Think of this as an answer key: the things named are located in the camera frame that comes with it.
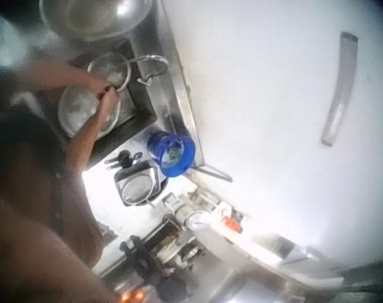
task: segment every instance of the white wall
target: white wall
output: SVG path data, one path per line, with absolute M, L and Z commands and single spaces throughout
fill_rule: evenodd
M 207 163 L 258 223 L 347 266 L 383 258 L 383 13 L 370 1 L 164 0 Z M 320 143 L 339 36 L 359 38 L 336 144 Z

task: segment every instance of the dark hair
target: dark hair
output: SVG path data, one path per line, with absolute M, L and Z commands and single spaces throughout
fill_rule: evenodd
M 22 143 L 33 148 L 41 166 L 53 172 L 61 167 L 64 153 L 58 137 L 41 118 L 19 109 L 0 121 L 0 182 Z

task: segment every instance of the hand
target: hand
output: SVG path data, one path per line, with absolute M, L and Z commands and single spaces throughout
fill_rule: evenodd
M 116 90 L 111 86 L 107 92 L 105 92 L 100 100 L 98 112 L 103 117 L 107 117 L 118 102 L 118 95 Z
M 95 76 L 91 76 L 91 78 L 89 78 L 89 80 L 87 81 L 88 89 L 92 93 L 94 93 L 98 99 L 101 99 L 103 97 L 103 95 L 106 93 L 106 88 L 109 85 L 111 84 L 106 80 Z

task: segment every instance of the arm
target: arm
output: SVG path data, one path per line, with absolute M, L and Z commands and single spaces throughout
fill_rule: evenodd
M 18 86 L 24 90 L 52 90 L 61 86 L 87 86 L 100 95 L 109 83 L 81 69 L 67 64 L 50 61 L 30 61 L 17 74 Z
M 118 102 L 118 96 L 111 87 L 100 100 L 99 108 L 66 147 L 66 169 L 74 175 L 82 176 L 90 158 L 97 134 L 103 123 Z

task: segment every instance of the forearm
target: forearm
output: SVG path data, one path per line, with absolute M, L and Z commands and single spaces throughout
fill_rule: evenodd
M 99 81 L 81 69 L 50 60 L 31 61 L 18 72 L 19 87 L 25 90 L 52 90 L 70 85 L 92 86 Z
M 72 174 L 81 176 L 86 169 L 96 137 L 105 120 L 106 115 L 98 110 L 68 143 L 65 166 Z

